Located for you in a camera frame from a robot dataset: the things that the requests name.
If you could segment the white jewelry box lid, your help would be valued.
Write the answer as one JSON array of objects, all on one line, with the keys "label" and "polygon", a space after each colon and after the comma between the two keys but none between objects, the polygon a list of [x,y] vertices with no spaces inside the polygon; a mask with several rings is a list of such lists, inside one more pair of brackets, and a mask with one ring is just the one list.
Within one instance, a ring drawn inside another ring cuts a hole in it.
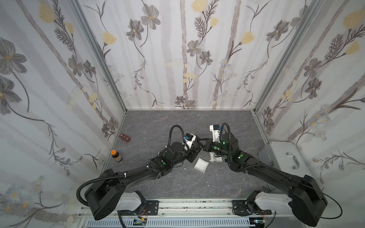
[{"label": "white jewelry box lid", "polygon": [[221,155],[210,152],[210,162],[223,162]]}]

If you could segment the white box base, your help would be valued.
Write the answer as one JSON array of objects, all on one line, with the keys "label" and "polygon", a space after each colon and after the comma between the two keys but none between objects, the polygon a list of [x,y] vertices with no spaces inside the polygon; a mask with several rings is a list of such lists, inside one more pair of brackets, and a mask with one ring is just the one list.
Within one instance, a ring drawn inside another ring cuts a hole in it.
[{"label": "white box base", "polygon": [[209,163],[207,161],[199,158],[194,166],[194,169],[201,173],[205,173],[208,165]]}]

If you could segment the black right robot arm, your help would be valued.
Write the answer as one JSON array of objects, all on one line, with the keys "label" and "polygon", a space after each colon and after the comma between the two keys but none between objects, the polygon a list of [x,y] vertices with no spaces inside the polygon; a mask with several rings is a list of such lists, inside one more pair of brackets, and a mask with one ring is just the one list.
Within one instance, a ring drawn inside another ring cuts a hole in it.
[{"label": "black right robot arm", "polygon": [[198,140],[202,149],[225,156],[232,171],[253,175],[291,198],[289,208],[298,220],[311,227],[318,224],[328,201],[314,178],[308,175],[300,177],[289,174],[261,162],[251,154],[242,151],[233,134],[224,134],[219,142],[214,142],[210,138],[203,140],[205,143]]}]

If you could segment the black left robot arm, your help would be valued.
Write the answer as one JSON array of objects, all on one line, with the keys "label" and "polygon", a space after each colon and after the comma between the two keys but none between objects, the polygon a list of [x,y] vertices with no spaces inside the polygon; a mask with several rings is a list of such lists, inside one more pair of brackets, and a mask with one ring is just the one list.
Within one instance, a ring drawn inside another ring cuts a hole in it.
[{"label": "black left robot arm", "polygon": [[186,160],[193,162],[202,149],[203,144],[199,140],[193,141],[191,145],[173,142],[144,166],[124,172],[108,169],[98,178],[81,184],[76,191],[76,198],[90,208],[95,220],[101,220],[117,210],[128,188],[164,177],[177,164]]}]

